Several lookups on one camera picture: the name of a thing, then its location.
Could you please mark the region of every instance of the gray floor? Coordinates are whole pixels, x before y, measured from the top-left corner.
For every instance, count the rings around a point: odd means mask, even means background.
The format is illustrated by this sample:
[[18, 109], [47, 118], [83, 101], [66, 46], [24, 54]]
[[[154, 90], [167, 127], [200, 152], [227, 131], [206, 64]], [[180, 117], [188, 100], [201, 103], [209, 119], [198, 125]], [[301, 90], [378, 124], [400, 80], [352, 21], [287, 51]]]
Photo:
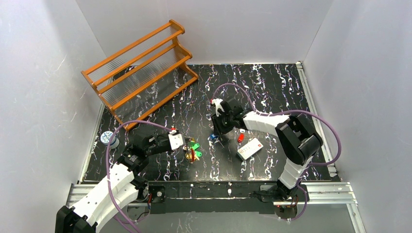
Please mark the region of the gray floor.
[[[130, 212], [130, 217], [143, 209]], [[149, 215], [138, 224], [143, 233], [354, 233], [348, 209], [340, 205], [308, 205], [292, 223], [259, 213], [173, 213]], [[127, 232], [110, 220], [101, 233]]]

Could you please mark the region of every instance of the white cylinder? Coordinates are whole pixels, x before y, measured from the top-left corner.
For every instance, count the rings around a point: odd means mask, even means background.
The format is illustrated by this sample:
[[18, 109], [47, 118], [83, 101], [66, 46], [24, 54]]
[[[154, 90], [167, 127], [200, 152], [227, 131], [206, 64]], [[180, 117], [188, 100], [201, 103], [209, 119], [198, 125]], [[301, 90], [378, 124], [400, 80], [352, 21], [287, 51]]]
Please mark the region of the white cylinder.
[[[109, 144], [109, 140], [111, 138], [111, 136], [113, 135], [112, 131], [106, 131], [104, 133], [102, 133], [102, 135], [100, 136], [100, 141], [105, 144], [108, 145]], [[119, 139], [115, 136], [112, 140], [112, 143], [110, 143], [110, 149], [114, 149], [119, 145]]]

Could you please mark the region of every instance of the red object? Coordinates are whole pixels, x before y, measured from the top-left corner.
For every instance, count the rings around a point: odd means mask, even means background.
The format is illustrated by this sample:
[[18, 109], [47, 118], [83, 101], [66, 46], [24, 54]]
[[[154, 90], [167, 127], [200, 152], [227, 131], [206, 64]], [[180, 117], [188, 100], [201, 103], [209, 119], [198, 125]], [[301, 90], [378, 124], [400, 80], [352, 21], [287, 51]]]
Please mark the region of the red object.
[[243, 139], [244, 139], [244, 134], [241, 133], [239, 135], [238, 142], [241, 143], [243, 141]]
[[152, 200], [152, 194], [150, 194], [149, 200], [147, 201], [147, 203], [149, 204], [151, 200]]
[[192, 149], [192, 163], [194, 162], [194, 150]]

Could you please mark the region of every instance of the black bracket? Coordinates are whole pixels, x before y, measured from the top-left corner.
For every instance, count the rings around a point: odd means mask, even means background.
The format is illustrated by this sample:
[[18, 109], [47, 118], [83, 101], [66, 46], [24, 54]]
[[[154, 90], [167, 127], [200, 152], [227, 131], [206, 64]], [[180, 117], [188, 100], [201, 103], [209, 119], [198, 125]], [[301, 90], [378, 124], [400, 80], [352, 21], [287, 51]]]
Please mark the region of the black bracket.
[[287, 158], [298, 165], [304, 165], [323, 145], [322, 138], [303, 113], [291, 114], [276, 126], [276, 132]]
[[[306, 194], [296, 188], [291, 193], [289, 193], [289, 197], [295, 197], [297, 195], [299, 200], [304, 200], [306, 195], [309, 201], [308, 188], [304, 184], [301, 184], [300, 187], [302, 187], [306, 191]], [[283, 197], [279, 196], [276, 193], [276, 190], [278, 190], [277, 184], [261, 185], [259, 189], [260, 191], [255, 192], [254, 195], [262, 202], [285, 201]]]
[[117, 163], [125, 165], [137, 176], [149, 164], [148, 156], [171, 150], [167, 133], [154, 134], [145, 138], [135, 135], [133, 141], [126, 145]]
[[152, 194], [150, 203], [163, 203], [165, 201], [166, 189], [165, 186], [149, 186], [149, 193]]
[[244, 110], [235, 98], [223, 100], [220, 105], [224, 112], [219, 109], [220, 116], [216, 114], [212, 116], [213, 134], [221, 136], [230, 132], [234, 127], [246, 130], [243, 118], [251, 112], [250, 109]]
[[74, 208], [63, 206], [57, 212], [55, 233], [96, 233], [97, 222], [90, 226], [87, 217], [78, 216]]

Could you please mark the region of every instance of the black cable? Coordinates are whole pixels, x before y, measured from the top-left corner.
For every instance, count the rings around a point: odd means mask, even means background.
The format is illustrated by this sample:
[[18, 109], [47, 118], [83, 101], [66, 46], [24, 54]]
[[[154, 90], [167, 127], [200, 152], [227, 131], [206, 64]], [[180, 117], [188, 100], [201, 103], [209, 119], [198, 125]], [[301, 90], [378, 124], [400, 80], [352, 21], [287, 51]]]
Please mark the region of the black cable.
[[149, 194], [147, 194], [143, 200], [136, 200], [136, 202], [144, 202], [145, 200], [147, 200], [148, 197], [149, 197]]
[[139, 215], [139, 217], [136, 219], [136, 221], [139, 220], [139, 218], [140, 218], [143, 214], [148, 214], [148, 213], [149, 213], [149, 211], [141, 213], [141, 214]]

